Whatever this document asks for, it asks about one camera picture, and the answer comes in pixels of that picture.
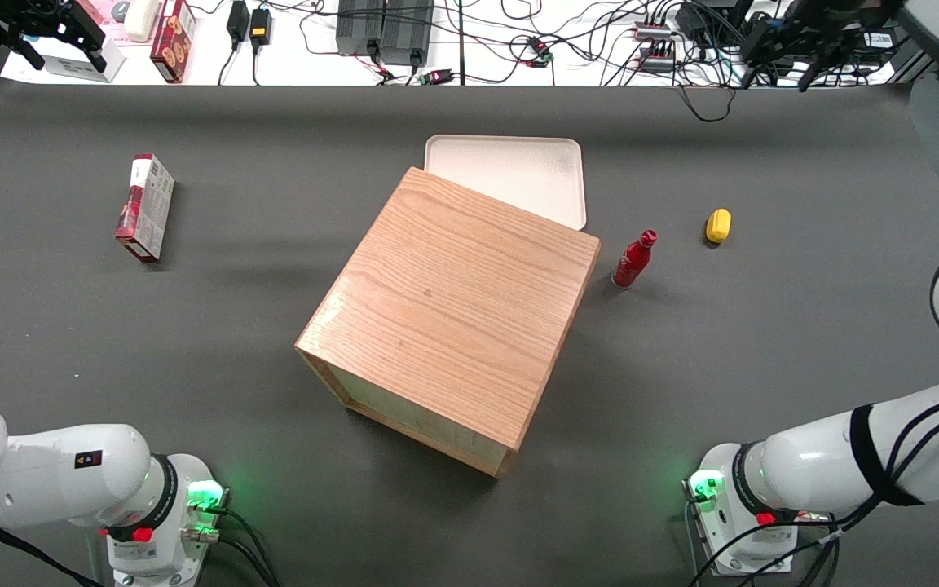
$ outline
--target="red bottle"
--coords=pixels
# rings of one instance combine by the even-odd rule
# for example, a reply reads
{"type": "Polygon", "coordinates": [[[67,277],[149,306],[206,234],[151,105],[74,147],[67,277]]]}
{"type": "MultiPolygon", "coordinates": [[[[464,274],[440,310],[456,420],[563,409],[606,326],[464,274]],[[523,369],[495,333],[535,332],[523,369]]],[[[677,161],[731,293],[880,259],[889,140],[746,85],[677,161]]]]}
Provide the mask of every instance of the red bottle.
{"type": "Polygon", "coordinates": [[[644,231],[644,234],[640,235],[640,240],[633,242],[625,250],[622,260],[618,262],[618,267],[611,274],[611,281],[614,281],[615,285],[621,289],[628,289],[630,285],[633,285],[633,282],[644,271],[644,267],[647,267],[647,263],[651,263],[651,246],[655,246],[658,240],[659,233],[644,231]]]}

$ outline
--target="warning sticker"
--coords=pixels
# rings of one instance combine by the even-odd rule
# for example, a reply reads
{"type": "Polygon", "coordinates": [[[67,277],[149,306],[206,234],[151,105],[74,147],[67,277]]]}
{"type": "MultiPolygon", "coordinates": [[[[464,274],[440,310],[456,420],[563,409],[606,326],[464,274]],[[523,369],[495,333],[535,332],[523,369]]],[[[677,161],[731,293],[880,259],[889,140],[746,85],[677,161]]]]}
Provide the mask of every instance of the warning sticker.
{"type": "Polygon", "coordinates": [[[121,561],[146,561],[157,557],[153,542],[115,542],[115,558],[121,561]]]}
{"type": "Polygon", "coordinates": [[[770,530],[760,530],[752,535],[752,542],[775,544],[792,540],[794,531],[786,527],[772,527],[770,530]]]}

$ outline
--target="black strap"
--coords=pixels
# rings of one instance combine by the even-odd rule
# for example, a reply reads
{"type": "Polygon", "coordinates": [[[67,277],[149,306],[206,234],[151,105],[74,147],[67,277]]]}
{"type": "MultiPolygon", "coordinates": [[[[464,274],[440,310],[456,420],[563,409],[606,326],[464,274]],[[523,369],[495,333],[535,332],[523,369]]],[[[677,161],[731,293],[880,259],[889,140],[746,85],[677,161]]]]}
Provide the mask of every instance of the black strap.
{"type": "Polygon", "coordinates": [[[756,443],[749,442],[741,445],[738,452],[734,454],[734,460],[730,464],[730,478],[734,481],[734,489],[738,491],[738,497],[741,498],[745,509],[752,512],[753,515],[760,512],[772,512],[756,494],[752,493],[752,488],[748,487],[745,480],[745,456],[748,451],[756,446],[756,443]]]}
{"type": "Polygon", "coordinates": [[[864,475],[875,497],[887,504],[923,505],[917,497],[899,488],[891,479],[890,472],[883,468],[883,460],[879,458],[879,451],[875,450],[871,426],[868,425],[871,410],[872,404],[868,404],[850,413],[850,449],[853,450],[857,468],[861,469],[861,475],[864,475]]]}
{"type": "Polygon", "coordinates": [[[176,502],[176,490],[178,490],[179,483],[178,479],[176,479],[175,467],[172,466],[169,458],[164,456],[164,454],[152,454],[152,458],[159,461],[161,471],[165,473],[165,484],[164,487],[161,488],[161,497],[159,501],[157,501],[157,504],[154,505],[154,509],[150,510],[150,513],[137,523],[126,525],[125,527],[108,527],[108,534],[111,538],[119,542],[133,541],[133,532],[141,527],[149,527],[152,530],[157,530],[157,527],[160,527],[161,523],[165,521],[165,518],[172,510],[173,502],[176,502]]]}

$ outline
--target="red and white box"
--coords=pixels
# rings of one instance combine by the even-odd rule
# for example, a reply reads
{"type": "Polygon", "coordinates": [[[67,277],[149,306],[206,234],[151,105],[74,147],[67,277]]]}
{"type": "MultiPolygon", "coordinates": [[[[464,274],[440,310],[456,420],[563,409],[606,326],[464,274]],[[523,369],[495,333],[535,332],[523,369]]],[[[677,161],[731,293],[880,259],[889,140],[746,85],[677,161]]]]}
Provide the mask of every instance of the red and white box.
{"type": "Polygon", "coordinates": [[[151,153],[133,157],[130,198],[122,207],[115,239],[143,263],[161,257],[174,184],[172,174],[151,153]]]}
{"type": "Polygon", "coordinates": [[[184,0],[165,0],[157,20],[150,60],[168,83],[183,81],[194,41],[194,15],[184,0]]]}

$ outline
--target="dark gray tabletop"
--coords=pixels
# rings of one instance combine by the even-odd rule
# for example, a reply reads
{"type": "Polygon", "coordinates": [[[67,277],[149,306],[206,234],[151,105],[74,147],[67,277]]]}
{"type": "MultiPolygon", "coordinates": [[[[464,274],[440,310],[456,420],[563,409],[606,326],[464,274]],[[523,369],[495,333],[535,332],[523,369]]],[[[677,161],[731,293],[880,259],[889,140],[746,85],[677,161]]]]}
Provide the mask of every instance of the dark gray tabletop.
{"type": "MultiPolygon", "coordinates": [[[[204,458],[289,586],[685,585],[679,479],[705,450],[939,382],[939,186],[906,92],[753,90],[702,124],[657,89],[0,81],[0,412],[204,458]],[[292,349],[440,133],[577,140],[605,246],[500,482],[346,412],[292,349]],[[179,182],[155,267],[112,240],[137,152],[179,182]],[[615,293],[645,227],[655,260],[615,293]]],[[[75,527],[23,535],[88,569],[75,527]]],[[[254,583],[211,558],[206,587],[254,583]]],[[[34,584],[70,583],[0,546],[0,585],[34,584]]],[[[939,504],[872,515],[835,584],[939,586],[939,504]]]]}

